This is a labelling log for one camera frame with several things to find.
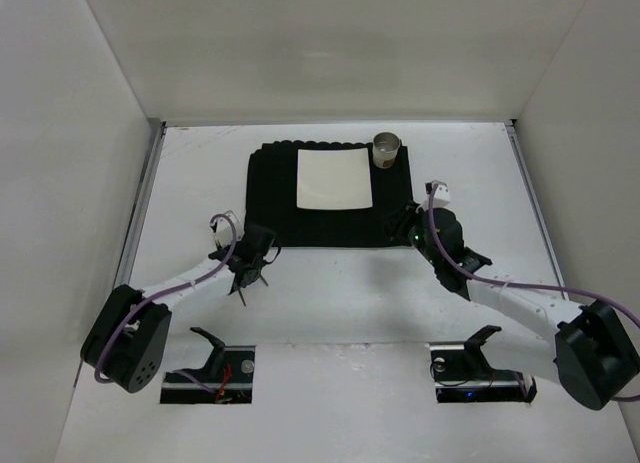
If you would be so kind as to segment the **copper fork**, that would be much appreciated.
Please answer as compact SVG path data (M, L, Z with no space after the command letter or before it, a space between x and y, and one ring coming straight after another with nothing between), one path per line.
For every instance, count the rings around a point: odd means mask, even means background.
M240 299L241 299L241 302L242 302L243 307L244 307L244 308L247 308L247 303L246 303L245 297L244 297L244 295L243 295L243 293L242 293L241 289L238 289L238 290L237 290L237 292L238 292L238 295L239 295L239 297L240 297Z

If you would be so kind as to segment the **white square plate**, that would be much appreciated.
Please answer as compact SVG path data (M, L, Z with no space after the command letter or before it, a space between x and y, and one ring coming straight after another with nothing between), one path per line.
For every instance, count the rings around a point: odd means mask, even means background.
M299 150L296 206L319 211L372 208L368 150Z

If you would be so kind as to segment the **metal cup with cork band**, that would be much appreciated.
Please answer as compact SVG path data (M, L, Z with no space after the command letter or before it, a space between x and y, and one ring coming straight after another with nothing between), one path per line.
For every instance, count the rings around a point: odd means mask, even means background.
M391 132L382 132L374 136L372 142L372 161L380 169L392 167L396 161L402 140Z

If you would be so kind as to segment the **black cloth placemat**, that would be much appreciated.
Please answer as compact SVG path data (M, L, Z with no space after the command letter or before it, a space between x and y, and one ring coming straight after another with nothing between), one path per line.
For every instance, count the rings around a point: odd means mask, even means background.
M413 199L409 152L399 149L389 169L370 169L373 206L368 209L322 211L297 206L297 153L300 150L347 151L371 143L283 140L264 143L248 162L245 222L274 231L284 247L388 248L405 246L391 240L383 221Z

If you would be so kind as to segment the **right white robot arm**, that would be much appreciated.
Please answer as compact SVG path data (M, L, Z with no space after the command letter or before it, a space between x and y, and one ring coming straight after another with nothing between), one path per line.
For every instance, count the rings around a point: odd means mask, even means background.
M384 217L383 230L392 241L415 248L446 290L537 335L486 353L485 342L501 329L482 328L465 343L482 371L520 364L523 372L558 383L591 410L621 400L621 391L638 376L639 353L619 317L639 319L621 304L587 291L580 294L590 304L579 304L560 298L558 286L508 280L489 258L465 245L461 224L445 208L409 202Z

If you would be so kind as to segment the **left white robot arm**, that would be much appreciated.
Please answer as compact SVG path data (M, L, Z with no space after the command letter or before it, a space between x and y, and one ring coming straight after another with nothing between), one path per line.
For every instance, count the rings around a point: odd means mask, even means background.
M228 245L192 269L152 287L122 284L111 291L80 352L97 383L134 394L157 373L170 373L207 393L223 392L222 386L208 383L215 377L228 382L232 376L224 342L198 326L178 334L172 319L180 311L206 311L240 294L278 258L281 245L272 230L256 224L242 233L234 224L229 229Z

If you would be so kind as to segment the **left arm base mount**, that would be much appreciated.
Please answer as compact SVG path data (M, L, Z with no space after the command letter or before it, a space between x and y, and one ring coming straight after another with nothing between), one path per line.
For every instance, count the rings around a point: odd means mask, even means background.
M244 405L253 397L256 348L228 345L193 327L165 348L159 402L164 405Z

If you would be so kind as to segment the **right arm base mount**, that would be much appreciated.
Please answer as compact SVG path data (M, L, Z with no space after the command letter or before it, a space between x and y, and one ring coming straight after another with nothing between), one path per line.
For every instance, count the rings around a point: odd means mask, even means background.
M482 353L483 346L501 327L487 325L464 341L429 345L429 372L438 403L525 403L537 396L534 377L496 369Z

